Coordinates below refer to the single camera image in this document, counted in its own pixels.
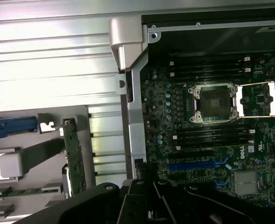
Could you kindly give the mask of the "hard disk in blue caddy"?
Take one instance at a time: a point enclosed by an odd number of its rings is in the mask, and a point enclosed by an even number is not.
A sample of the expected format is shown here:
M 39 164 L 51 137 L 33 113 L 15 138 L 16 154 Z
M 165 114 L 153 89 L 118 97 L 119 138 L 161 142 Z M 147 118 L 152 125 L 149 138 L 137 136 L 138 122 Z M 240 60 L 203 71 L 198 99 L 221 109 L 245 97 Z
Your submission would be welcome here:
M 36 117 L 0 119 L 0 139 L 9 134 L 37 130 Z

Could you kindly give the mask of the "silver chipset heat sink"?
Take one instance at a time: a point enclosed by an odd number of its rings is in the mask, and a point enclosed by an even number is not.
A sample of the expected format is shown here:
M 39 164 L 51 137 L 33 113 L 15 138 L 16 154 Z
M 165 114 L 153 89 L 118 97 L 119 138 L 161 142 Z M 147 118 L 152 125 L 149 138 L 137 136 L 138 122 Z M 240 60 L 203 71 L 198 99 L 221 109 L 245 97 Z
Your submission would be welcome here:
M 256 194 L 259 189 L 257 172 L 245 170 L 234 172 L 234 191 L 238 196 Z

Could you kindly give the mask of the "silver socket cover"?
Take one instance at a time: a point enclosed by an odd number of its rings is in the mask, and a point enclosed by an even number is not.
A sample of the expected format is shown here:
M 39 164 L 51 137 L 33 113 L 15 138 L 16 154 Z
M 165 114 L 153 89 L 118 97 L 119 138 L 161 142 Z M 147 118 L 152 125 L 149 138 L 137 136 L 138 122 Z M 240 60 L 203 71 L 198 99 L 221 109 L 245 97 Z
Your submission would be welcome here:
M 240 118 L 275 117 L 275 82 L 242 84 L 236 87 L 235 105 Z

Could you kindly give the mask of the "grey parts rack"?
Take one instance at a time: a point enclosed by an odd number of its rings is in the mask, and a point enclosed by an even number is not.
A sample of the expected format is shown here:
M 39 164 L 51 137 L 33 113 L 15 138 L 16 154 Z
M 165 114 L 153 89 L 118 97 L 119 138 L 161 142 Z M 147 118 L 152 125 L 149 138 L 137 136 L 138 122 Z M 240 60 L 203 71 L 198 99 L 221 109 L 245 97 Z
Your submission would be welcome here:
M 82 147 L 82 156 L 85 172 L 86 187 L 95 185 L 92 145 L 90 139 L 90 126 L 88 108 L 84 105 L 43 108 L 24 111 L 0 112 L 0 118 L 30 117 L 39 113 L 51 116 L 55 126 L 63 124 L 65 119 L 75 119 L 77 134 Z M 48 133 L 22 133 L 10 135 L 0 139 L 0 149 L 24 149 L 50 139 L 58 138 L 59 131 Z M 41 188 L 47 184 L 62 182 L 62 167 L 66 164 L 65 154 L 61 152 L 43 163 L 32 168 L 21 180 L 12 183 L 1 183 L 0 188 L 33 189 Z M 13 212 L 7 217 L 0 216 L 0 223 L 15 222 L 27 215 L 36 213 L 45 208 L 49 201 L 62 200 L 63 194 L 47 193 L 29 196 L 15 196 L 0 201 L 0 206 L 14 206 Z

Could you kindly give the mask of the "green RAM stick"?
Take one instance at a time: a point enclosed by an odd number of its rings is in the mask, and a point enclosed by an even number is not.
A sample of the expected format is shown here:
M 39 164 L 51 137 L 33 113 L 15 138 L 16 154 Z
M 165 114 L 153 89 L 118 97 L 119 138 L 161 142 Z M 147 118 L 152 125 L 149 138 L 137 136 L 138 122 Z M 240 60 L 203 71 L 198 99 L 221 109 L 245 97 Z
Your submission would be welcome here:
M 27 189 L 27 190 L 7 190 L 0 192 L 0 198 L 15 197 L 15 196 L 28 196 L 44 193 L 41 189 Z

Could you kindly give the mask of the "CPU socket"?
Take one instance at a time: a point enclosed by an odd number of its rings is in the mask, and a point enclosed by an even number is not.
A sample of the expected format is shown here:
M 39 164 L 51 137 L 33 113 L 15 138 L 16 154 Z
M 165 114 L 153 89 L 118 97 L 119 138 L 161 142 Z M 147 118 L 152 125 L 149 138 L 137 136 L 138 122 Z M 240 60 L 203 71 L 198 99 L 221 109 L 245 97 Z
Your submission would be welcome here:
M 187 91 L 193 98 L 193 115 L 189 121 L 195 124 L 226 123 L 237 120 L 238 85 L 233 83 L 199 84 Z

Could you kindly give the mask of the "open black PC case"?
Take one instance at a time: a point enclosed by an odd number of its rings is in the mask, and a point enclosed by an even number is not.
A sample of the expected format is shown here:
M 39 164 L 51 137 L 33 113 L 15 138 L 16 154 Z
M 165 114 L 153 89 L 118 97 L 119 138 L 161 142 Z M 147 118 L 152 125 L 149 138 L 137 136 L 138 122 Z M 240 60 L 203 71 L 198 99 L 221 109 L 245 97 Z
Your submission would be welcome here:
M 142 68 L 176 58 L 275 53 L 275 7 L 117 17 L 110 20 L 110 44 L 126 75 L 127 145 L 140 178 L 154 171 L 146 159 Z

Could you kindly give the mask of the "blue expansion slot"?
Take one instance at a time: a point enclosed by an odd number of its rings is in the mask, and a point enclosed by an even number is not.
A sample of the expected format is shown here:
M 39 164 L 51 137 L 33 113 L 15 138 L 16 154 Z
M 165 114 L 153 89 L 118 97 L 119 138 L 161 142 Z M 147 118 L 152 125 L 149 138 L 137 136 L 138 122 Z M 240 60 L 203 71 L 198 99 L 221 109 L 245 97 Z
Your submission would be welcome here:
M 207 168 L 217 168 L 220 165 L 226 164 L 229 158 L 225 158 L 222 161 L 210 160 L 210 161 L 197 161 L 197 162 L 185 162 L 185 163 L 173 163 L 168 164 L 167 168 L 170 171 L 178 170 L 190 170 L 190 169 L 207 169 Z

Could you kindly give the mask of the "green Dell motherboard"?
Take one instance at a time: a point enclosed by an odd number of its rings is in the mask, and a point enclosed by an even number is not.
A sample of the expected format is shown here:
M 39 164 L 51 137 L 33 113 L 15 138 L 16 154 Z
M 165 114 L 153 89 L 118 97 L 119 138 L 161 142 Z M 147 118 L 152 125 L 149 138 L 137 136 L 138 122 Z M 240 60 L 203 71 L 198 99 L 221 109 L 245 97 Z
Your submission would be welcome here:
M 146 159 L 161 179 L 205 185 L 260 207 L 275 208 L 275 117 L 195 124 L 199 84 L 275 82 L 275 53 L 176 58 L 148 63 L 140 72 Z M 168 164 L 222 161 L 217 168 L 170 171 Z M 234 172 L 255 170 L 256 194 L 238 196 Z

